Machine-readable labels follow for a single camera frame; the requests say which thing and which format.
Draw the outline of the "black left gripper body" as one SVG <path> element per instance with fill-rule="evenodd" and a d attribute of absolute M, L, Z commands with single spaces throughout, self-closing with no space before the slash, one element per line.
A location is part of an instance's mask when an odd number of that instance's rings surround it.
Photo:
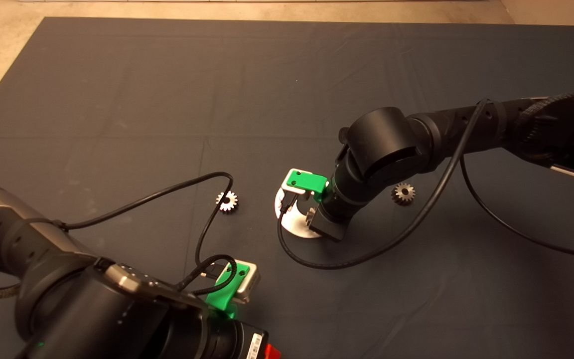
<path fill-rule="evenodd" d="M 237 320 L 209 322 L 208 359 L 264 359 L 269 332 Z"/>

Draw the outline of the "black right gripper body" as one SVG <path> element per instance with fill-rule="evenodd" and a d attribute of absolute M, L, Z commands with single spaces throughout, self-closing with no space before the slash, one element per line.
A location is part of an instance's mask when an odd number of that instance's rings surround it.
<path fill-rule="evenodd" d="M 355 206 L 338 195 L 330 195 L 310 215 L 310 229 L 333 241 L 341 241 L 355 215 Z"/>

